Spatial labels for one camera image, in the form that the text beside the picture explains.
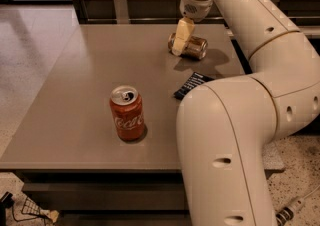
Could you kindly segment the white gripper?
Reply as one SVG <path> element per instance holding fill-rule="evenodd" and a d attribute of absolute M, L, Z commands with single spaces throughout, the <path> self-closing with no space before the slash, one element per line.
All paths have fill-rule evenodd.
<path fill-rule="evenodd" d="M 180 56 L 189 42 L 194 22 L 202 21 L 210 12 L 213 0 L 180 0 L 180 12 L 183 16 L 178 22 L 172 53 Z"/>

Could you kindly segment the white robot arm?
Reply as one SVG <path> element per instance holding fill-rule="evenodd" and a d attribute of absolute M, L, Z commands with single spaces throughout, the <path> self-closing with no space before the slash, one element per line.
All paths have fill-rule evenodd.
<path fill-rule="evenodd" d="M 270 0 L 181 0 L 174 54 L 216 5 L 252 69 L 182 100 L 177 145 L 193 226 L 277 226 L 263 146 L 320 113 L 320 56 Z"/>

